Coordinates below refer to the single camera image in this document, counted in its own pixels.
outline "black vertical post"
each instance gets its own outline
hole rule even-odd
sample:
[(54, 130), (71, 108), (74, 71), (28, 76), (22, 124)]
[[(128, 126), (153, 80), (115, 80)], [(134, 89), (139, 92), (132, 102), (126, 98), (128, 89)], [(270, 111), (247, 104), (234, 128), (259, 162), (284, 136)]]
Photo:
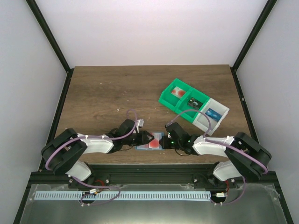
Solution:
[(251, 33), (249, 34), (247, 41), (245, 42), (239, 56), (237, 57), (237, 60), (234, 63), (233, 70), (238, 70), (240, 67), (244, 57), (246, 56), (249, 48), (251, 47), (253, 41), (255, 40), (258, 32), (262, 28), (263, 24), (265, 23), (268, 15), (270, 14), (271, 10), (273, 9), (275, 3), (277, 0), (268, 0), (265, 7), (263, 8), (260, 16), (258, 17), (256, 24), (254, 25)]
[(36, 20), (38, 21), (39, 25), (43, 29), (43, 32), (45, 33), (46, 37), (48, 38), (52, 48), (54, 49), (57, 57), (59, 58), (62, 66), (64, 67), (65, 71), (67, 73), (70, 72), (71, 69), (70, 69), (62, 51), (60, 50), (60, 47), (59, 47), (58, 43), (56, 42), (45, 18), (43, 17), (43, 14), (40, 11), (36, 1), (35, 0), (26, 0), (26, 2), (28, 3), (31, 11), (33, 12), (34, 16), (36, 17)]

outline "red and white card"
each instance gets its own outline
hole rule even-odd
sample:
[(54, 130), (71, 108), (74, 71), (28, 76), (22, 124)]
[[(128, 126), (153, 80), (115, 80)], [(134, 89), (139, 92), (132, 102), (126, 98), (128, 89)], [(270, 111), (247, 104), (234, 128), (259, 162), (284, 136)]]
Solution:
[(185, 93), (186, 93), (185, 90), (182, 90), (181, 88), (179, 88), (177, 86), (171, 91), (172, 95), (174, 95), (174, 96), (176, 96), (177, 98), (180, 98), (180, 99), (183, 97), (183, 95)]

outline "white backdrop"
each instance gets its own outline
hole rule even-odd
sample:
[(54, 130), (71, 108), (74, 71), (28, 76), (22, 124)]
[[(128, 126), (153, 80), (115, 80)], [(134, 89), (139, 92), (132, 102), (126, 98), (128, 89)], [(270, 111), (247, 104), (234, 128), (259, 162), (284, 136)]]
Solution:
[(266, 0), (37, 0), (71, 67), (233, 65)]
[(299, 223), (299, 2), (277, 1), (238, 70), (261, 144)]
[(66, 73), (26, 1), (0, 1), (0, 223), (38, 170)]

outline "wooden table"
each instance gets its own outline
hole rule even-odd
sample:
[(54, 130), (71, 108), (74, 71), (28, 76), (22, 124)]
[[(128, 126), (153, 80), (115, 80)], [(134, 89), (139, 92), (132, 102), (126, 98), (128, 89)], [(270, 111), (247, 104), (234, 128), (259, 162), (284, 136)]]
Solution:
[[(130, 108), (134, 108), (138, 117), (144, 119), (143, 130), (166, 132), (164, 125), (176, 114), (160, 104), (158, 99), (175, 78), (230, 108), (213, 137), (235, 135), (237, 132), (249, 134), (228, 65), (175, 65), (76, 67), (57, 135), (66, 128), (74, 128), (78, 133), (88, 135), (107, 133), (119, 127)], [(177, 119), (177, 122), (189, 134), (203, 134), (183, 118)], [(174, 150), (136, 151), (132, 148), (114, 154), (87, 154), (80, 160), (101, 164), (163, 164), (214, 163), (226, 159), (212, 155), (182, 157)]]

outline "white wall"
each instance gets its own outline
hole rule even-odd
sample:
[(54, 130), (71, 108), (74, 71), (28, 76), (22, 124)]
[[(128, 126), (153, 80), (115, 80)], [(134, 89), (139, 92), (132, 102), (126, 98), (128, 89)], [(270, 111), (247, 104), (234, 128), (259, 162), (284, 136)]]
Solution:
[(37, 171), (65, 71), (26, 1), (0, 2), (0, 219), (13, 223)]
[(233, 65), (266, 0), (37, 0), (71, 67)]
[(261, 144), (299, 223), (299, 2), (277, 1), (238, 70)]

